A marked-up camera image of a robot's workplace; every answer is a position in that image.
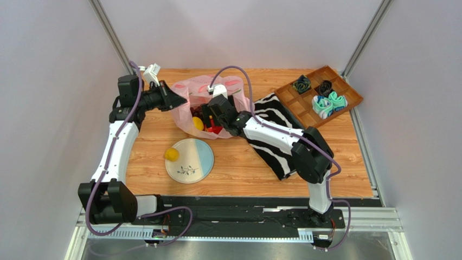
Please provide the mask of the red apple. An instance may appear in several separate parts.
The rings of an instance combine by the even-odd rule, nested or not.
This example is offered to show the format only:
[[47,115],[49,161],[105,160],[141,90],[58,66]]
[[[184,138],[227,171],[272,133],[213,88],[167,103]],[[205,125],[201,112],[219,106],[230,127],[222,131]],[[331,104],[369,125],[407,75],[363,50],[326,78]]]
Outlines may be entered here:
[[222,126],[211,126],[206,128],[206,131],[208,133],[214,133],[214,134],[219,134],[223,130]]

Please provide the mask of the dark red grape bunch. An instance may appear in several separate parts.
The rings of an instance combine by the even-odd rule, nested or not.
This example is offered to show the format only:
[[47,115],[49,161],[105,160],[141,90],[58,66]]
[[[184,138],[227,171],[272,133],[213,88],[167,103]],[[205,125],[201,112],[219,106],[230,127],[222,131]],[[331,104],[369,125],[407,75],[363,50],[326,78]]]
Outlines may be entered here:
[[192,114],[193,117],[198,117],[198,118],[203,119],[203,112],[202,112],[202,107],[201,106],[198,106],[196,108],[191,107],[190,111],[191,111],[191,114]]

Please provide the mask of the pink peach plastic bag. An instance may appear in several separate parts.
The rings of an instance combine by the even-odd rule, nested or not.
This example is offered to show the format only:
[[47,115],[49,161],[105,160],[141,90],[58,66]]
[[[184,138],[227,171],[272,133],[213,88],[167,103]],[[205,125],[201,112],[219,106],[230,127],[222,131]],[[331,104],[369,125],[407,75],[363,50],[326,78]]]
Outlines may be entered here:
[[[193,116],[191,114],[191,107],[197,108],[198,106],[208,103],[213,96],[208,93],[208,86],[213,77],[209,75],[202,75],[193,77],[187,80],[176,82],[171,90],[179,96],[186,99],[186,103],[171,110],[172,118],[178,128],[184,132],[202,139],[229,139],[232,136],[225,130],[219,134],[209,133],[206,131],[198,130],[193,123]],[[237,111],[249,111],[250,100],[245,97],[244,83],[242,78],[238,76],[218,77],[215,84],[222,84],[227,90],[227,94],[232,95]]]

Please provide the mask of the yellow lemon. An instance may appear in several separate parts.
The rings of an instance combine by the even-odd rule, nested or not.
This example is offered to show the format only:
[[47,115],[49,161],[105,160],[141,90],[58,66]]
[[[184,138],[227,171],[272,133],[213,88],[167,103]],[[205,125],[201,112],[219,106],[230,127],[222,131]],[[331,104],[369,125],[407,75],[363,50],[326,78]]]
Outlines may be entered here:
[[179,151],[173,147],[168,148],[164,153],[164,158],[167,161],[175,162],[179,159],[179,157],[180,157]]

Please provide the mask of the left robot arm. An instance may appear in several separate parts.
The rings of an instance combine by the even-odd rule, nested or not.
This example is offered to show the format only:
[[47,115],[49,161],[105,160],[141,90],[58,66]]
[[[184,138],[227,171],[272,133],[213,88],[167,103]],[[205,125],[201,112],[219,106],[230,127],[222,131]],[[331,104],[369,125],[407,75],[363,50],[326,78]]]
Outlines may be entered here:
[[144,82],[137,75],[120,77],[118,90],[100,164],[91,181],[78,188],[86,222],[93,225],[132,223],[157,211],[159,196],[135,196],[125,185],[130,154],[147,111],[170,111],[186,103],[164,81],[158,85],[152,82],[144,89]]

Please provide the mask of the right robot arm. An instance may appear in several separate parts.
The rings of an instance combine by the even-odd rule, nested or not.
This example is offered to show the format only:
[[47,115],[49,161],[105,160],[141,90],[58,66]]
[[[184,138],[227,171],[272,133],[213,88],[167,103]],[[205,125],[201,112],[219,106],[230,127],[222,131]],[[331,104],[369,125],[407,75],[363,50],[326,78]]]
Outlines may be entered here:
[[207,106],[219,124],[232,136],[270,145],[283,154],[279,162],[288,161],[307,182],[309,207],[327,218],[333,210],[329,195],[328,176],[333,164],[333,151],[319,130],[288,128],[271,123],[254,112],[241,111],[222,95],[212,98]]

